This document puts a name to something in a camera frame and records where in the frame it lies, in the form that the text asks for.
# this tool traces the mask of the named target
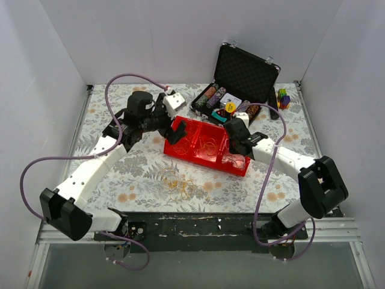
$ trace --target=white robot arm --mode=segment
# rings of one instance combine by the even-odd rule
[[[230,153],[269,164],[275,143],[260,132],[250,134],[248,116],[235,114],[224,128],[230,139]],[[267,235],[282,236],[297,224],[314,217],[323,218],[348,197],[348,190],[334,161],[326,156],[314,159],[283,147],[277,148],[274,168],[287,174],[300,188],[300,199],[284,207],[263,225]]]
[[[46,188],[41,193],[40,203],[47,223],[74,241],[82,238],[88,231],[115,231],[119,227],[122,215],[116,210],[85,212],[88,198],[112,166],[141,140],[144,132],[157,130],[171,144],[185,136],[183,122],[175,131],[171,124],[186,102],[180,93],[169,91],[168,94],[159,94],[155,103],[152,95],[147,92],[134,92],[128,98],[127,109],[115,115],[123,130],[118,146],[107,154],[98,156],[112,147],[118,139],[119,132],[112,121],[103,130],[90,154],[95,155],[95,158],[84,161],[55,190]]]

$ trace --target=red container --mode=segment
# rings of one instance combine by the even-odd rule
[[[250,159],[229,152],[229,138],[224,128],[181,116],[176,117],[173,128],[176,129],[182,120],[187,124],[187,136],[173,146],[166,140],[163,150],[166,155],[245,176]]]

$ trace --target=white backdrop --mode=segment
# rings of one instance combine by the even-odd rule
[[[384,1],[343,0],[303,79],[322,153],[349,190],[342,209],[356,219],[377,288],[385,288],[384,15]]]
[[[0,0],[0,39],[0,289],[18,289],[40,225],[20,197],[20,174],[35,158],[68,154],[86,86],[39,0]],[[38,212],[40,193],[55,188],[63,167],[51,161],[27,174]]]
[[[40,0],[87,84],[122,72],[160,82],[212,80],[220,44],[302,79],[342,0]],[[138,82],[124,79],[123,82]]]

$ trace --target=open case lid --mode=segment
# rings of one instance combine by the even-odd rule
[[[266,102],[281,68],[228,43],[219,50],[215,82],[248,96],[250,101]]]

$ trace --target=floral tablecloth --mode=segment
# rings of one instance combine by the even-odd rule
[[[188,105],[179,115],[201,120],[189,109],[189,103],[206,84],[172,84]],[[288,125],[283,146],[301,154],[316,156],[304,111],[294,84],[276,84],[285,88],[291,105],[282,114]],[[75,155],[90,153],[102,130],[111,121],[104,102],[105,85],[96,85],[78,140]],[[117,84],[110,87],[109,99],[114,111],[126,106],[134,90],[145,90],[156,98],[161,92],[154,85]],[[250,128],[273,140],[283,132],[280,120],[271,120],[267,108]],[[114,207],[120,211],[153,212],[237,212],[251,213],[267,171],[267,165],[251,161],[245,177],[238,177],[198,164],[178,160],[163,154],[164,139],[158,132],[143,135],[143,139],[103,178],[90,197],[88,208]],[[72,161],[74,171],[81,161]],[[273,170],[260,208],[261,213],[273,213],[299,198],[298,185],[288,176]]]

